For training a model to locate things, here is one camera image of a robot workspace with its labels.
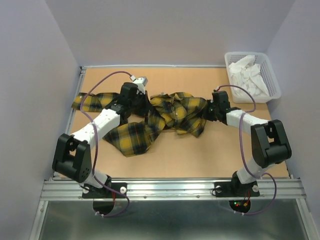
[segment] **flannel shirt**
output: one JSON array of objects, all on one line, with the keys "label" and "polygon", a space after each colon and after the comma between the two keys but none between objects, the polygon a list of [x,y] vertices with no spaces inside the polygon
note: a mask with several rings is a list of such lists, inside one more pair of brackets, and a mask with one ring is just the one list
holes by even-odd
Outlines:
[{"label": "flannel shirt", "polygon": [[[72,107],[79,110],[85,95],[79,93]],[[116,97],[117,93],[89,95],[83,103],[83,110],[101,112]],[[204,131],[206,99],[186,92],[175,92],[152,96],[150,103],[152,108],[144,121],[120,125],[103,137],[126,157],[147,152],[165,129],[175,129],[179,135],[190,133],[195,137]]]}]

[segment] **tabletop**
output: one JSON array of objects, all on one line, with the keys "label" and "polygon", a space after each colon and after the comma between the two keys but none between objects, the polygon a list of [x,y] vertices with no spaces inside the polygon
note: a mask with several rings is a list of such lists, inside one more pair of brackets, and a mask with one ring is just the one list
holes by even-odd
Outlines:
[{"label": "tabletop", "polygon": [[[194,97],[212,99],[217,86],[228,84],[225,68],[88,68],[81,86],[87,93],[97,82],[114,71],[128,71],[136,77],[147,77],[148,95],[188,92]],[[92,93],[119,93],[124,82],[130,82],[126,74],[116,74],[105,80]],[[233,103],[229,87],[227,91],[232,107],[244,111],[253,108],[251,103]],[[95,118],[99,113],[90,112]],[[253,116],[270,120],[265,103],[257,104]],[[132,115],[129,122],[140,122],[143,118]],[[80,111],[75,112],[70,133],[83,128],[89,120]],[[243,134],[245,158],[251,159],[251,138]],[[239,130],[221,122],[207,121],[204,132],[198,137],[191,134],[178,135],[174,130],[164,130],[148,152],[125,157],[105,140],[99,141],[97,169],[114,178],[231,178],[243,167],[239,145]],[[288,177],[283,162],[269,171],[274,177]]]}]

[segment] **laundry basket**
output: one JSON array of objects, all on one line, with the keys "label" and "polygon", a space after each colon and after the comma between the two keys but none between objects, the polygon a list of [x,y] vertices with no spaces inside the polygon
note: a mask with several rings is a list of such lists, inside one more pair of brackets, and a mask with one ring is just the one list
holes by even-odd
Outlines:
[{"label": "laundry basket", "polygon": [[[260,73],[263,81],[269,91],[269,96],[253,96],[257,103],[266,103],[272,99],[278,99],[281,97],[281,91],[276,79],[275,73],[271,67],[269,58],[266,54],[260,52],[246,52],[246,51],[233,51],[227,52],[224,55],[226,71],[228,74],[229,82],[231,83],[231,74],[229,70],[229,65],[231,63],[236,63],[240,59],[247,55],[255,56],[255,64],[261,64]],[[247,95],[239,96],[236,95],[234,87],[231,87],[232,99],[234,103],[252,103],[252,100]]]}]

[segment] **gray wall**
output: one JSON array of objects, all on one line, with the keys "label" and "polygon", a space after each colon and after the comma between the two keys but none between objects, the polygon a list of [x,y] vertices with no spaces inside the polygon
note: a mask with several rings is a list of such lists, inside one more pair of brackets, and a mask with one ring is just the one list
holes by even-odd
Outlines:
[{"label": "gray wall", "polygon": [[46,0],[81,66],[224,64],[267,50],[294,0]]},{"label": "gray wall", "polygon": [[297,0],[267,54],[282,97],[269,104],[284,122],[292,147],[287,166],[302,179],[313,218],[320,230],[320,1]]},{"label": "gray wall", "polygon": [[0,7],[0,239],[28,239],[78,65],[44,0]]}]

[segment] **white towel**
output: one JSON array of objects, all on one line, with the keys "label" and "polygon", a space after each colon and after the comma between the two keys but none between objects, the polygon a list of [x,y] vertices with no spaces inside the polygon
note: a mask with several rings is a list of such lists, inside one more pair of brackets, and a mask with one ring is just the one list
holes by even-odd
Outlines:
[{"label": "white towel", "polygon": [[[230,83],[247,90],[252,96],[269,97],[269,91],[260,74],[260,64],[254,64],[255,56],[248,55],[229,65]],[[241,89],[233,89],[238,96],[247,96]]]}]

